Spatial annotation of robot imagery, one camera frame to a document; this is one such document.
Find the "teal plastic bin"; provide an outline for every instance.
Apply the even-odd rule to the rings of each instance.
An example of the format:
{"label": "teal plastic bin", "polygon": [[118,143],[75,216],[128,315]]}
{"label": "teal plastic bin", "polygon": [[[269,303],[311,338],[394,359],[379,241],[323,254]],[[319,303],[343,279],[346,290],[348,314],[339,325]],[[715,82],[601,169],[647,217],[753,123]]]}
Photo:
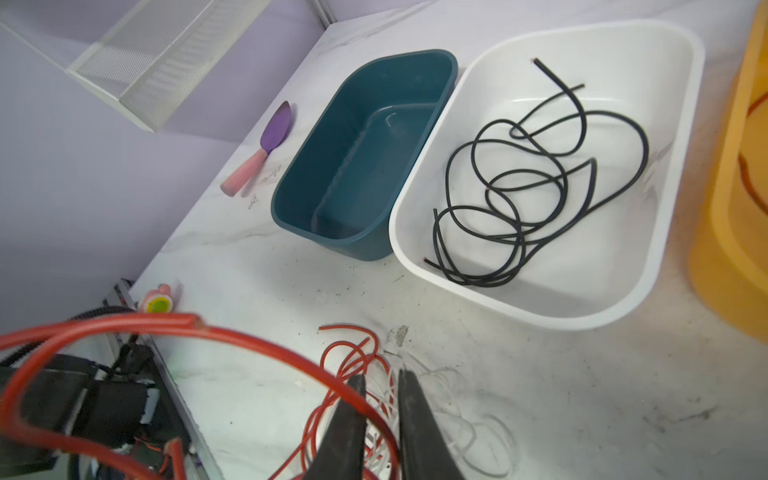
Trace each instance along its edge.
{"label": "teal plastic bin", "polygon": [[453,90],[443,50],[379,58],[339,87],[272,197],[282,228],[359,260],[392,252],[389,213]]}

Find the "coiled black wire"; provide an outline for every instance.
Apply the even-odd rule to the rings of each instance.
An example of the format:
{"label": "coiled black wire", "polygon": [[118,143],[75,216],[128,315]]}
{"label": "coiled black wire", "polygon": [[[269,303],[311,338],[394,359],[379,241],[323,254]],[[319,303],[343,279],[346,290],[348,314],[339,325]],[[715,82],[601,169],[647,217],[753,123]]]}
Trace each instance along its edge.
{"label": "coiled black wire", "polygon": [[[555,75],[549,68],[547,68],[547,66],[544,65],[544,63],[542,63],[538,58],[534,58],[533,63],[545,75],[547,75],[547,77],[549,77],[550,80],[552,80],[561,89],[561,91],[555,95],[552,95],[550,98],[547,98],[546,100],[542,101],[540,104],[534,107],[531,111],[529,111],[520,121],[515,122],[512,120],[502,118],[486,124],[478,132],[478,134],[475,136],[475,139],[473,141],[469,141],[453,151],[453,154],[451,154],[451,157],[448,160],[448,165],[445,167],[445,201],[446,201],[447,207],[439,213],[437,209],[432,210],[435,218],[435,222],[432,228],[432,242],[435,247],[435,255],[437,256],[437,262],[433,262],[427,258],[425,258],[424,261],[428,265],[433,266],[437,269],[440,269],[445,275],[445,278],[459,285],[493,287],[493,286],[505,285],[506,283],[510,282],[512,279],[514,279],[518,275],[518,273],[520,273],[520,269],[539,250],[544,248],[544,246],[546,246],[548,243],[550,243],[551,241],[558,238],[563,233],[573,228],[574,225],[582,221],[587,215],[591,214],[598,208],[604,206],[611,200],[615,199],[616,197],[618,197],[619,195],[627,191],[632,185],[634,185],[635,182],[637,182],[637,180],[642,175],[648,163],[648,151],[649,151],[648,138],[643,128],[636,121],[622,114],[615,113],[613,111],[606,111],[606,110],[586,111],[582,107],[581,102],[578,100],[578,98],[574,94],[575,91],[584,87],[583,84],[576,85],[573,88],[569,88],[565,83],[563,83],[563,81],[557,75]],[[541,127],[538,130],[531,133],[528,133],[522,127],[522,125],[534,113],[536,113],[536,111],[540,110],[542,107],[552,102],[553,100],[556,100],[563,96],[568,96],[568,98],[571,100],[571,103],[573,103],[573,105],[576,107],[575,114],[570,114],[565,117],[559,118],[551,122],[550,124],[547,124],[544,127]],[[559,157],[568,157],[579,151],[579,149],[581,148],[581,145],[584,143],[584,139],[587,136],[587,124],[588,124],[587,117],[591,115],[600,115],[604,117],[615,118],[631,126],[637,132],[637,135],[640,137],[640,141],[642,143],[642,150],[643,150],[643,153],[641,155],[641,160],[640,160],[640,166],[637,169],[637,172],[635,173],[635,175],[623,187],[619,188],[618,190],[616,190],[615,192],[613,192],[612,194],[608,195],[603,200],[600,200],[595,204],[592,204],[592,200],[594,197],[594,189],[595,189],[595,185],[597,183],[597,177],[598,177],[597,160],[595,158],[590,158],[584,163],[579,164],[578,166],[571,168],[570,170],[565,170],[565,167],[558,159]],[[575,146],[573,146],[573,148],[570,149],[569,151],[565,151],[561,153],[551,153],[547,151],[545,148],[543,148],[535,140],[535,137],[537,135],[549,130],[550,128],[555,127],[556,125],[562,124],[566,121],[571,121],[575,119],[579,120],[581,124],[581,129],[580,129],[579,137],[576,141]],[[509,140],[502,140],[502,139],[495,139],[495,138],[482,138],[482,135],[490,127],[497,124],[509,125],[511,127],[509,131],[509,136],[513,140],[527,141],[533,148],[529,147],[526,144],[519,144],[517,142],[509,141]],[[504,144],[513,148],[517,148],[518,150],[527,152],[529,154],[546,157],[550,162],[552,162],[556,166],[560,174],[551,175],[541,170],[533,170],[530,168],[517,168],[513,170],[507,170],[505,172],[500,173],[499,175],[496,175],[491,180],[487,180],[480,174],[480,170],[477,167],[477,159],[475,156],[477,146],[479,144],[486,144],[486,143]],[[477,178],[485,185],[485,204],[487,205],[487,207],[478,207],[475,205],[454,205],[451,202],[451,194],[450,194],[451,165],[453,164],[453,161],[456,158],[456,155],[467,147],[472,147],[470,150],[470,161],[472,163],[472,169],[475,172],[475,176],[477,176]],[[586,193],[584,202],[582,203],[576,215],[572,219],[570,219],[564,226],[557,229],[554,233],[550,233],[549,235],[536,238],[536,239],[528,238],[528,235],[541,230],[542,228],[546,227],[547,225],[549,225],[555,219],[558,218],[558,216],[562,213],[563,209],[565,208],[565,204],[568,200],[568,176],[584,168],[589,169],[589,173],[590,173],[589,184],[588,184],[587,193]],[[532,184],[522,185],[520,187],[497,187],[495,185],[502,178],[506,178],[516,174],[534,174],[534,175],[538,175],[539,177],[542,177],[543,180],[534,182]],[[518,208],[515,206],[515,203],[507,195],[505,195],[505,192],[517,192],[522,190],[530,190],[532,188],[541,187],[543,185],[549,185],[549,184],[553,184],[556,186],[560,194],[560,199],[558,201],[558,204],[554,207],[553,211],[545,219],[541,221],[536,221],[536,222],[523,221],[523,219],[520,218],[520,213]],[[491,194],[494,194],[494,199],[498,198],[499,200],[503,201],[505,204],[509,206],[509,208],[513,213],[513,217],[505,215],[494,205],[494,203],[491,200],[492,198]],[[458,218],[456,218],[455,212],[457,210],[469,210],[469,211],[474,211],[480,214],[490,215],[492,217],[498,218],[499,220],[506,222],[510,226],[511,232],[497,234],[497,235],[488,235],[482,232],[472,230],[468,228],[466,225],[464,225],[463,223],[461,223],[458,220]],[[504,264],[500,266],[497,270],[494,270],[490,273],[485,273],[482,275],[469,275],[467,273],[461,272],[456,267],[453,259],[451,258],[450,253],[448,252],[448,249],[446,248],[445,240],[443,239],[442,231],[440,229],[440,220],[446,214],[452,218],[456,226],[458,226],[460,229],[462,229],[463,231],[465,231],[466,233],[469,233],[474,237],[482,238],[483,240],[487,240],[489,242],[511,245],[512,251],[509,257],[507,258],[507,260],[504,262]]]}

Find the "spatula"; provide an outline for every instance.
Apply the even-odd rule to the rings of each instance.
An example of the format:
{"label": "spatula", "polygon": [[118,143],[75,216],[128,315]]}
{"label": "spatula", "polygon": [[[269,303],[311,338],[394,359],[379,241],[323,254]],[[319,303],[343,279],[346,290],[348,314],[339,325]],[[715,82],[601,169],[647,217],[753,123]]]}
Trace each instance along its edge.
{"label": "spatula", "polygon": [[261,135],[261,148],[253,154],[251,158],[244,161],[237,170],[232,173],[221,184],[221,191],[228,197],[234,197],[235,194],[243,188],[243,185],[253,176],[259,173],[264,165],[266,156],[278,145],[283,143],[283,139],[288,133],[290,127],[291,115],[290,105],[284,101],[277,109],[270,122],[266,124],[264,133]]}

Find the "marble table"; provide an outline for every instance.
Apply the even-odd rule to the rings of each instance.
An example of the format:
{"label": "marble table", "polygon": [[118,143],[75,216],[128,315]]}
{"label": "marble table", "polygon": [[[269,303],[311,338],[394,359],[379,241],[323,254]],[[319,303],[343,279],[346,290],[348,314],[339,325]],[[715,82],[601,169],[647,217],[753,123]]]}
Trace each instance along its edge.
{"label": "marble table", "polygon": [[[181,286],[178,310],[315,360],[340,335],[319,333],[320,325],[358,323],[390,338],[400,331],[404,351],[430,368],[456,370],[463,412],[507,425],[509,478],[766,478],[768,348],[705,308],[685,270],[754,8],[734,0],[439,0],[331,25],[131,294],[141,298],[161,282]],[[463,71],[506,38],[628,18],[674,22],[707,47],[664,264],[653,292],[628,317],[582,333],[534,329],[418,279],[394,256],[351,260],[273,222],[276,182],[360,65],[443,48]],[[283,100],[296,114],[289,137],[245,196],[225,197],[219,184],[258,148]],[[324,393],[302,374],[244,351],[186,339],[157,344],[216,480],[266,478],[295,448]]]}

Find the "orange container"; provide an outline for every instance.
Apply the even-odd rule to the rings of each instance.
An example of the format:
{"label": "orange container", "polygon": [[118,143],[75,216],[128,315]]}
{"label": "orange container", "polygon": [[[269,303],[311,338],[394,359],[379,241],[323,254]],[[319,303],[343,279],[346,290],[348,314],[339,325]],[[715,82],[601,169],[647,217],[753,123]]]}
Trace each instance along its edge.
{"label": "orange container", "polygon": [[690,252],[702,301],[768,343],[768,0],[757,8]]}

